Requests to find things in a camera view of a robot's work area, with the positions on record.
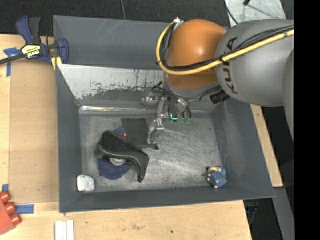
black cable on floor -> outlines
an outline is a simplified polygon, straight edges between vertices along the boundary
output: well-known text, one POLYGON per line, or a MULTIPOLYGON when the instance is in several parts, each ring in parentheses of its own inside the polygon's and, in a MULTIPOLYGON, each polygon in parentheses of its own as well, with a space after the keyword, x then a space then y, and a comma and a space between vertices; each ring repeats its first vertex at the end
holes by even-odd
POLYGON ((123 12, 123 19, 126 20, 126 12, 125 12, 125 7, 124 7, 124 1, 120 0, 120 2, 121 2, 122 12, 123 12))
POLYGON ((235 17, 232 15, 232 13, 230 12, 230 10, 229 10, 229 7, 228 7, 228 5, 227 5, 227 1, 226 0, 224 0, 224 4, 225 4, 225 8, 226 8, 226 10, 228 11, 228 13, 230 14, 230 17, 233 19, 233 21, 236 23, 236 24, 239 24, 238 23, 238 21, 235 19, 235 17))

bin floor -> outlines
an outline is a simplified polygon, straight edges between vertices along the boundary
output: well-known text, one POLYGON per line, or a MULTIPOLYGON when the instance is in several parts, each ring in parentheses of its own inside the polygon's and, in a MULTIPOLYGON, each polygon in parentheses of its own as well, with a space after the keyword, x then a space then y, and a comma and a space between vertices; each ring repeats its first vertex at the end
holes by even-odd
MULTIPOLYGON (((143 117, 150 125, 153 117, 143 117)), ((223 166, 213 117, 209 112, 199 112, 193 115, 190 125, 164 120, 164 133, 156 138, 160 149, 143 150, 150 160, 142 183, 137 181, 134 168, 117 180, 99 176, 96 145, 104 131, 122 126, 121 118, 142 117, 80 114, 82 173, 94 178, 96 192, 208 186, 206 168, 223 166)))

cardboard sheet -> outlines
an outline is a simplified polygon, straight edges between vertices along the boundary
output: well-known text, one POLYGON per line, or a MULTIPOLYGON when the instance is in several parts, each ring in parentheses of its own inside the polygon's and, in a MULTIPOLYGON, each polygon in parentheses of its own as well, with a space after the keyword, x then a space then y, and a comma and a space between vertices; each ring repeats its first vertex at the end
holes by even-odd
MULTIPOLYGON (((8 37, 4 48, 24 45, 8 37)), ((11 63, 9 190, 18 204, 59 200, 57 99, 53 67, 20 59, 11 63)))

white object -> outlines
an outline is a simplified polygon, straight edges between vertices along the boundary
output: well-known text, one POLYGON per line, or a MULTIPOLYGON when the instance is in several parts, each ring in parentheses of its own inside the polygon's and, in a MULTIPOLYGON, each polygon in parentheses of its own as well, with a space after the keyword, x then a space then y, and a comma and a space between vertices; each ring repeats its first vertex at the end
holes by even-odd
POLYGON ((55 240, 75 240, 75 227, 73 220, 56 221, 54 223, 55 240))
POLYGON ((76 178, 76 185, 80 192, 90 192, 94 191, 96 188, 95 180, 92 177, 83 174, 76 178))
MULTIPOLYGON (((225 1, 238 23, 269 19, 287 19, 281 0, 251 0, 248 5, 244 5, 245 0, 225 1)), ((230 15, 229 19, 231 27, 235 26, 236 23, 230 15)))

yellow clamp label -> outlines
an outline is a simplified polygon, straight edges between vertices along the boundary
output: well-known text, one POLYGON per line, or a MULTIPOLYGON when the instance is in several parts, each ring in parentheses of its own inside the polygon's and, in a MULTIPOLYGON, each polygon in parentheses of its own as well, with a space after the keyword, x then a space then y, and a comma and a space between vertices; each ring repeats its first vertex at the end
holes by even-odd
POLYGON ((24 55, 27 55, 28 58, 31 58, 32 56, 39 55, 40 50, 41 47, 39 45, 27 45, 24 48, 22 48, 21 52, 24 55))

